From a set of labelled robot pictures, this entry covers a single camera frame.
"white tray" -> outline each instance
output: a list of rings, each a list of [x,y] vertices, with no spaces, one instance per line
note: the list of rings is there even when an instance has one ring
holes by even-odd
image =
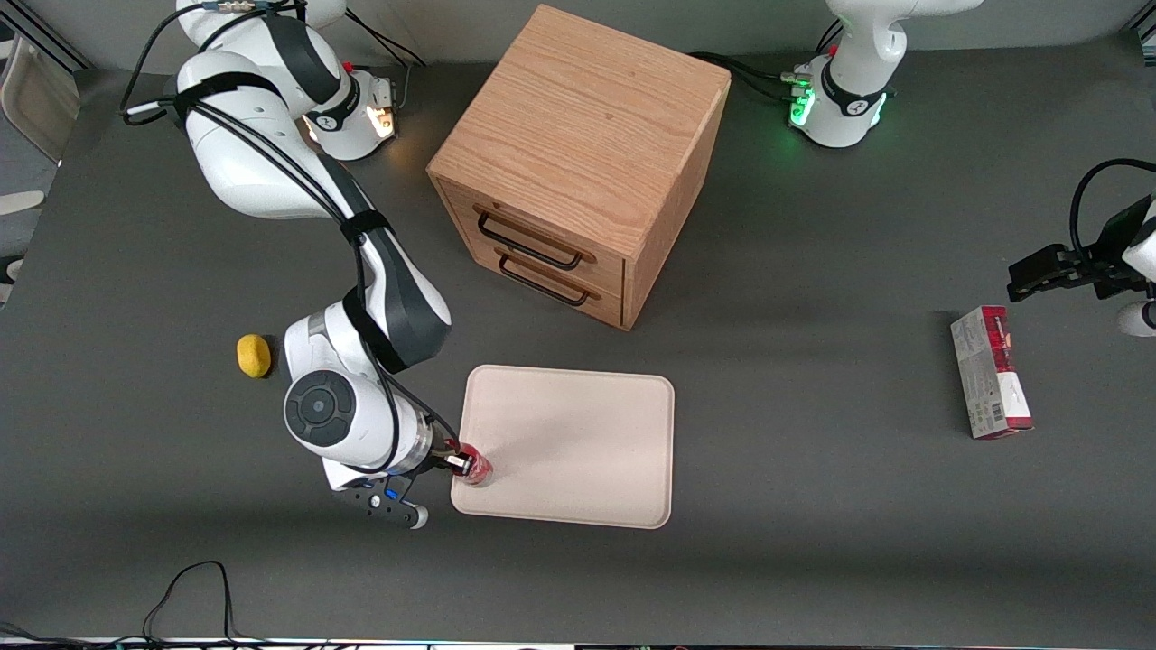
[[[494,464],[454,480],[467,515],[657,529],[670,518],[674,386],[664,377],[481,365],[461,442]]]

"table surface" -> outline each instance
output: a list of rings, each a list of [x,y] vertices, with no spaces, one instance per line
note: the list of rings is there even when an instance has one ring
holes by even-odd
[[[259,636],[1151,647],[1156,347],[1090,289],[1015,305],[1037,429],[976,442],[948,332],[1065,239],[1088,168],[1156,153],[1140,66],[1122,37],[916,52],[850,150],[736,86],[631,333],[470,261],[423,168],[490,68],[415,71],[400,138],[349,165],[454,315],[403,381],[457,421],[483,363],[669,378],[657,531],[460,515],[442,475],[415,487],[418,532],[333,502],[279,419],[282,384],[244,377],[234,345],[343,295],[344,242],[231,212],[171,125],[113,116],[124,75],[86,73],[0,312],[0,616],[129,634],[215,557]],[[1097,179],[1089,236],[1150,185]],[[217,634],[215,577],[190,581],[160,634]]]

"red and white box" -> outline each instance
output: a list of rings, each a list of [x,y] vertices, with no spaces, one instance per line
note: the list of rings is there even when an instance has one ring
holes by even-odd
[[[971,437],[990,441],[1031,429],[1031,412],[1011,363],[1007,308],[977,308],[951,324],[951,339]]]

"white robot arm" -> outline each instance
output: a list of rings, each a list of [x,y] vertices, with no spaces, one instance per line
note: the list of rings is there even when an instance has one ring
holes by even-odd
[[[341,15],[344,2],[314,0],[309,7],[306,20],[324,23]],[[237,212],[338,222],[358,253],[358,287],[286,331],[291,384],[284,424],[323,458],[336,494],[379,518],[420,527],[425,509],[405,500],[416,474],[440,467],[477,483],[489,463],[459,446],[452,429],[392,378],[438,353],[451,318],[385,216],[328,155],[358,157],[381,141],[372,105],[362,110],[363,89],[377,80],[350,74],[316,31],[292,17],[268,13],[237,21],[192,10],[180,20],[207,47],[181,66],[176,96],[128,113],[171,105],[209,186]],[[318,127],[326,154],[301,138],[295,120],[303,116]],[[333,128],[325,128],[326,119]]]
[[[827,0],[843,23],[843,38],[833,57],[820,53],[795,67],[791,76],[806,86],[792,106],[790,124],[824,147],[859,142],[879,123],[887,83],[907,52],[899,21],[957,14],[983,1]]]
[[[201,5],[177,0],[177,9]],[[355,160],[394,134],[393,90],[388,80],[347,69],[314,28],[342,17],[344,0],[311,0],[305,20],[269,12],[238,19],[222,12],[191,12],[180,27],[200,52],[234,52],[276,86],[289,115],[304,116],[326,154]],[[195,61],[190,59],[186,65]]]
[[[1072,198],[1068,230],[1072,248],[1050,244],[1008,267],[1008,297],[1020,302],[1040,291],[1092,285],[1106,300],[1125,291],[1146,293],[1148,300],[1124,305],[1117,313],[1120,331],[1132,337],[1156,337],[1156,192],[1107,220],[1095,243],[1080,242],[1080,202],[1089,182],[1112,167],[1156,172],[1156,164],[1134,158],[1104,161],[1084,175]]]

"black metal handle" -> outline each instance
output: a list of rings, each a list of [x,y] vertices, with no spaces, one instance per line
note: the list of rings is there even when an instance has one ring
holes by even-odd
[[[561,259],[554,259],[548,254],[540,253],[525,244],[519,244],[518,242],[514,242],[513,239],[506,237],[505,235],[499,235],[486,228],[486,222],[489,220],[490,220],[490,213],[488,212],[481,213],[481,216],[477,217],[477,229],[482,231],[482,235],[486,235],[487,237],[494,239],[495,242],[501,242],[518,252],[526,253],[529,257],[536,259],[538,261],[541,261],[543,264],[549,264],[554,268],[561,268],[562,271],[573,271],[575,267],[578,266],[578,263],[581,261],[581,253],[579,252],[575,253],[575,258],[572,260],[562,261]]]
[[[568,298],[566,296],[563,296],[562,294],[560,294],[560,293],[557,293],[557,291],[555,291],[553,289],[548,289],[548,288],[539,285],[538,282],[534,282],[529,278],[526,278],[524,275],[518,275],[513,271],[510,271],[509,268],[505,267],[505,263],[509,261],[509,260],[510,260],[510,256],[502,256],[502,259],[498,261],[498,268],[502,271],[502,274],[505,275],[506,278],[509,278],[509,279],[511,279],[511,280],[513,280],[516,282],[520,282],[520,283],[529,287],[531,289],[541,291],[541,293],[550,296],[551,298],[554,298],[554,300],[556,300],[556,301],[558,301],[558,302],[561,302],[563,304],[569,304],[570,306],[581,306],[581,305],[586,304],[586,298],[590,297],[590,291],[583,291],[581,296],[579,296],[577,298]]]

